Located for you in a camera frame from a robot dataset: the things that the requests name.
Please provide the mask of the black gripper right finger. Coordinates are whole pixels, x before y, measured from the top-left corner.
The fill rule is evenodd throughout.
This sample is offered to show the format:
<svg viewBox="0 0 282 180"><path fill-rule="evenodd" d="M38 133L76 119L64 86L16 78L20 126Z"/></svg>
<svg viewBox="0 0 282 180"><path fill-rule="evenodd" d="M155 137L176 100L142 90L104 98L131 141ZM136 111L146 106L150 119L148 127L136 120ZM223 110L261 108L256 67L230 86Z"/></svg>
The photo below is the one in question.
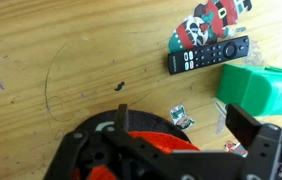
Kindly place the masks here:
<svg viewBox="0 0 282 180"><path fill-rule="evenodd" d="M261 123L239 105L228 104L226 127L245 149L249 149L261 127Z"/></svg>

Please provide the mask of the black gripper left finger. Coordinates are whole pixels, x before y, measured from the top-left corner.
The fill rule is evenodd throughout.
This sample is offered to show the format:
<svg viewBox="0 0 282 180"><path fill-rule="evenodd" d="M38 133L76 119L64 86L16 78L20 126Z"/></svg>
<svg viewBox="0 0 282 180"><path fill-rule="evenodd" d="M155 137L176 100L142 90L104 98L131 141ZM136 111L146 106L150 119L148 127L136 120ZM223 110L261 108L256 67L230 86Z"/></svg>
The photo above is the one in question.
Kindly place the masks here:
<svg viewBox="0 0 282 180"><path fill-rule="evenodd" d="M114 124L117 128L127 131L128 130L128 120L129 120L128 105L120 104L118 106L118 109L115 115Z"/></svg>

